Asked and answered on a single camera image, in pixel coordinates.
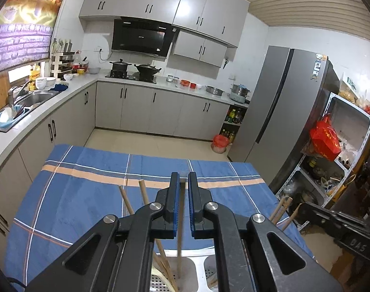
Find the black cooking pot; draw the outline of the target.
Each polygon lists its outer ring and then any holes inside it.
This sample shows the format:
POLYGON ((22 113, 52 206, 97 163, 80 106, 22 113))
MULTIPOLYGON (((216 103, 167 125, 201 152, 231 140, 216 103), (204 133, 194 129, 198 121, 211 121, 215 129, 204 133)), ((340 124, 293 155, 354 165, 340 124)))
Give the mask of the black cooking pot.
POLYGON ((119 59, 118 61, 111 61, 112 69, 110 71, 110 77, 112 78, 126 78, 128 75, 128 67, 130 63, 119 59))

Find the black range hood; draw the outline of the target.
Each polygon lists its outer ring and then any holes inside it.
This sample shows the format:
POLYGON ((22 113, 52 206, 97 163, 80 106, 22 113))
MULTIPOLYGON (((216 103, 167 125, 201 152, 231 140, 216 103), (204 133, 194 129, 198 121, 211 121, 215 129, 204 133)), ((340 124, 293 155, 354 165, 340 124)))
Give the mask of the black range hood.
POLYGON ((165 22, 142 18, 114 19, 114 51, 131 51, 157 57, 167 57, 177 27, 165 22))

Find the grey kitchen cabinets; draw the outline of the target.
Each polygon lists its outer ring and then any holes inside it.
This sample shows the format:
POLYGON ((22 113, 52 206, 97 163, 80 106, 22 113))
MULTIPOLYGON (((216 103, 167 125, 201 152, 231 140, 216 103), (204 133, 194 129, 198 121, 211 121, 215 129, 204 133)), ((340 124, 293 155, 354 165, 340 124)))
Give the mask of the grey kitchen cabinets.
POLYGON ((166 82, 87 79, 0 132, 0 264, 22 198, 55 145, 83 146, 95 128, 211 140, 229 106, 226 96, 166 82))
POLYGON ((249 2, 246 0, 84 0, 85 20, 142 18, 177 27, 170 50, 220 67, 228 47, 238 47, 249 2))

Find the printed window blind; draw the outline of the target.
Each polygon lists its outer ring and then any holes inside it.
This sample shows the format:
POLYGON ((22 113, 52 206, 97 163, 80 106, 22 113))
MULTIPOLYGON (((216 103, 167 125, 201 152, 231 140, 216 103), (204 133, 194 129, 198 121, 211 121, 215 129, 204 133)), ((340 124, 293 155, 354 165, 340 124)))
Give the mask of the printed window blind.
POLYGON ((0 10, 0 72, 49 58, 63 0, 7 0, 0 10))

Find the red trash bin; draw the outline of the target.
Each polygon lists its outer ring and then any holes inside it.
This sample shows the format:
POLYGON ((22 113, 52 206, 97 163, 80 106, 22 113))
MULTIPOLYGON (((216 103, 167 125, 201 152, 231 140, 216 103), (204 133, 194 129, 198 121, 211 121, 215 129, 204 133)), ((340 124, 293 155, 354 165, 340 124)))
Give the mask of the red trash bin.
POLYGON ((227 150, 230 140, 223 135, 215 135, 211 143, 211 149, 217 154, 223 154, 227 150))

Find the grey lower kitchen cabinets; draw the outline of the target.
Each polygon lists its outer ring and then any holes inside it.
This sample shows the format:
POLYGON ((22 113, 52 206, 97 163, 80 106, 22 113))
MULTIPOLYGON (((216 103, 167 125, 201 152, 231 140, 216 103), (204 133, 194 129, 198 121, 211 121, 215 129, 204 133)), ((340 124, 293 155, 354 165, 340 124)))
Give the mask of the grey lower kitchen cabinets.
POLYGON ((0 132, 0 264, 22 198, 55 145, 83 146, 95 128, 211 140, 229 106, 226 96, 166 82, 87 79, 0 132))

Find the steel basin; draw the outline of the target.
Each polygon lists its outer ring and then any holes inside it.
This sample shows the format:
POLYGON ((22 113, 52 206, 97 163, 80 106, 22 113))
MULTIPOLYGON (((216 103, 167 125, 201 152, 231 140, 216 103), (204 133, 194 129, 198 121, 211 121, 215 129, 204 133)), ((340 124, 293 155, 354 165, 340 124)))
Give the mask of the steel basin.
POLYGON ((206 92, 215 96, 222 96, 224 91, 213 86, 206 86, 206 92))

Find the grey upper kitchen cabinets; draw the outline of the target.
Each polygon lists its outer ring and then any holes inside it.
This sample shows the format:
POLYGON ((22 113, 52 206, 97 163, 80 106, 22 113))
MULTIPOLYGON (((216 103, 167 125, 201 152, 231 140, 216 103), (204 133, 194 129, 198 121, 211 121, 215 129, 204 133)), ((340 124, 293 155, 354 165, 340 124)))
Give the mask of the grey upper kitchen cabinets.
POLYGON ((84 0, 85 20, 142 18, 177 27, 170 50, 220 67, 228 47, 238 47, 249 2, 246 0, 84 0))

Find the black wok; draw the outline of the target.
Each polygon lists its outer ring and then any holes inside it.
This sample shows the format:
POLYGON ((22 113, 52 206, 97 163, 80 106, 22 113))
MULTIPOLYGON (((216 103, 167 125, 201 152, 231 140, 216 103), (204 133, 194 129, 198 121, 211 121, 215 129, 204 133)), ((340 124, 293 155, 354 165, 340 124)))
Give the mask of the black wok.
POLYGON ((150 76, 153 76, 161 71, 161 68, 157 68, 150 64, 141 64, 141 65, 134 64, 134 66, 137 68, 140 74, 146 74, 150 76))

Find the white metal shelf rack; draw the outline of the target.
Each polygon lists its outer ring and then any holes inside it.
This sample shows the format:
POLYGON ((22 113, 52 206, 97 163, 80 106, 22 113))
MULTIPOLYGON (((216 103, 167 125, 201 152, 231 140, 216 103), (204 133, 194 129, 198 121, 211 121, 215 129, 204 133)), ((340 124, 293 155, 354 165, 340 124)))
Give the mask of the white metal shelf rack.
POLYGON ((370 136, 370 112, 331 94, 323 115, 310 129, 298 164, 277 191, 325 207, 353 181, 353 169, 370 136))

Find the wooden knife rack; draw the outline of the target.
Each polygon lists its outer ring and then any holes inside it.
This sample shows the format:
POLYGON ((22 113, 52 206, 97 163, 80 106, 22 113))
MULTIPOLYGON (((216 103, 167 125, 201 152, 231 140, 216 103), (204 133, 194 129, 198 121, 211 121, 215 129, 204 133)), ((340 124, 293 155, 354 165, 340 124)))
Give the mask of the wooden knife rack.
POLYGON ((73 71, 73 63, 79 51, 73 50, 72 40, 54 39, 51 45, 50 76, 63 79, 73 71))

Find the blue plaid tablecloth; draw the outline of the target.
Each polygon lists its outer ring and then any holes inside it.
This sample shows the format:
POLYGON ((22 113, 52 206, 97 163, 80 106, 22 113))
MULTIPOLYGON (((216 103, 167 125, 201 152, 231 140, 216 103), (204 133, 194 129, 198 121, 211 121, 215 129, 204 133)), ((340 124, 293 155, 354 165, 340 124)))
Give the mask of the blue plaid tablecloth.
POLYGON ((172 173, 194 172, 198 185, 234 213, 270 216, 277 197, 247 163, 183 160, 56 146, 12 216, 4 273, 30 282, 108 214, 125 217, 124 201, 143 205, 139 182, 154 200, 172 173))

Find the red bag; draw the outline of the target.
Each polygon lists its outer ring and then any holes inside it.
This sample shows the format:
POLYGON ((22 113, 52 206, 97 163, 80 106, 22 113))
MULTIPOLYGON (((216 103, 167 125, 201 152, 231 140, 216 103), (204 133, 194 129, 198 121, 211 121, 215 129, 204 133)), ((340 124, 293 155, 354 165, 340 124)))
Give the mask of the red bag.
POLYGON ((310 129, 310 140, 314 151, 331 162, 341 153, 339 138, 331 124, 330 114, 325 114, 310 129))

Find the white plastic utensil holder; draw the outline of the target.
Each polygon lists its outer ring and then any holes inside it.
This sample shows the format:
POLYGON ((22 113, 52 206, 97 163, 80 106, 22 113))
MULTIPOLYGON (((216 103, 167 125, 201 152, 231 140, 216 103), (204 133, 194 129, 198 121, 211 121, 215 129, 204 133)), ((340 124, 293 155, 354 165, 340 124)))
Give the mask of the white plastic utensil holder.
POLYGON ((213 246, 182 250, 180 272, 176 250, 165 250, 179 291, 218 291, 215 250, 213 246))

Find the steel kitchen sink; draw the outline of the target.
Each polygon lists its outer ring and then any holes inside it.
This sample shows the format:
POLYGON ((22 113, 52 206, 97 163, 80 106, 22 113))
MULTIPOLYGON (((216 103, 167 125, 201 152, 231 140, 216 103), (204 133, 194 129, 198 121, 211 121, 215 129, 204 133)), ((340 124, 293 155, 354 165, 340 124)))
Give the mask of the steel kitchen sink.
POLYGON ((38 108, 41 104, 58 95, 59 92, 35 90, 22 96, 12 106, 0 110, 0 132, 6 133, 24 117, 38 108))

